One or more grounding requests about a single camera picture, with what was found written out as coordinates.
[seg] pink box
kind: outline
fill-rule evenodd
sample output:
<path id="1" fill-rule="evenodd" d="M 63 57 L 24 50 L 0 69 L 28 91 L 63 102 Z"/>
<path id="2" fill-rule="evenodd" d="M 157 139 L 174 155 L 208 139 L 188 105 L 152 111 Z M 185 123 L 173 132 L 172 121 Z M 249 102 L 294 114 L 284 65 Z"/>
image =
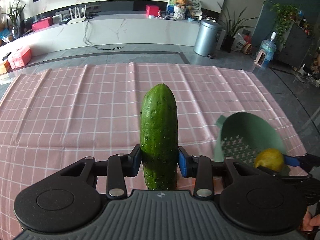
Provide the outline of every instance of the pink box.
<path id="1" fill-rule="evenodd" d="M 44 19 L 34 23 L 32 25 L 32 29 L 34 31 L 37 31 L 37 30 L 47 28 L 47 27 L 51 26 L 52 24 L 53 24 L 52 17 L 47 17 L 47 18 L 44 18 Z"/>
<path id="2" fill-rule="evenodd" d="M 20 49 L 12 52 L 8 56 L 8 61 L 10 63 L 11 68 L 23 67 L 28 64 L 31 60 L 31 49 L 29 46 L 23 46 Z"/>
<path id="3" fill-rule="evenodd" d="M 146 14 L 147 16 L 153 15 L 155 17 L 158 16 L 159 13 L 159 7 L 156 5 L 146 5 Z"/>

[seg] finger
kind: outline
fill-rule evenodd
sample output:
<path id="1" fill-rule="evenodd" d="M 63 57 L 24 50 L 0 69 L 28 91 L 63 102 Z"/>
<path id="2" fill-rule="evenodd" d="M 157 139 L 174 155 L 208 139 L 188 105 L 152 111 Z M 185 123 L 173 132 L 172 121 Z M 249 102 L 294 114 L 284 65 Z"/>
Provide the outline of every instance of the finger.
<path id="1" fill-rule="evenodd" d="M 312 218 L 309 222 L 309 225 L 313 227 L 320 226 L 320 215 L 316 215 L 314 218 Z"/>
<path id="2" fill-rule="evenodd" d="M 307 211 L 307 213 L 304 215 L 304 218 L 302 220 L 302 227 L 301 231 L 312 231 L 313 227 L 310 225 L 311 221 L 311 213 Z"/>

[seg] white plastic bag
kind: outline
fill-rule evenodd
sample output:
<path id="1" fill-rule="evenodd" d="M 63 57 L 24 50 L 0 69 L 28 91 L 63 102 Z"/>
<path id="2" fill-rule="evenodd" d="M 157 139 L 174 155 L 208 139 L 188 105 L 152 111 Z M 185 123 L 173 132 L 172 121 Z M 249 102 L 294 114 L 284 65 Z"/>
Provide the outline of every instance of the white plastic bag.
<path id="1" fill-rule="evenodd" d="M 243 46 L 246 43 L 247 42 L 244 40 L 242 35 L 240 33 L 237 33 L 237 35 L 235 36 L 235 41 L 232 44 L 231 50 L 233 50 L 233 51 L 241 51 Z"/>

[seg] green cucumber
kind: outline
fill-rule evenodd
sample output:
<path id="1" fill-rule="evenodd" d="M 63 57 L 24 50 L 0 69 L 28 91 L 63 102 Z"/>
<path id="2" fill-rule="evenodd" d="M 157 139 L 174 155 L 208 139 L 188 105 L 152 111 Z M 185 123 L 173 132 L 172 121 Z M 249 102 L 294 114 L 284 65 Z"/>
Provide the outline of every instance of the green cucumber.
<path id="1" fill-rule="evenodd" d="M 150 190 L 174 190 L 177 187 L 178 115 L 170 88 L 153 87 L 141 106 L 140 144 L 143 173 Z"/>

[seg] silver trash can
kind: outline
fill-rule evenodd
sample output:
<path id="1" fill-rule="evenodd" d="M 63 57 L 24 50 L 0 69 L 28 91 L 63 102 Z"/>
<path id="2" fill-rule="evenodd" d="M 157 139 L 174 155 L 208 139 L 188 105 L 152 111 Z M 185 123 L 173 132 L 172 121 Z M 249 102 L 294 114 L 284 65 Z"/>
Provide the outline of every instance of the silver trash can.
<path id="1" fill-rule="evenodd" d="M 213 21 L 202 20 L 194 51 L 204 57 L 208 54 L 213 54 L 221 31 L 222 26 L 220 24 Z"/>

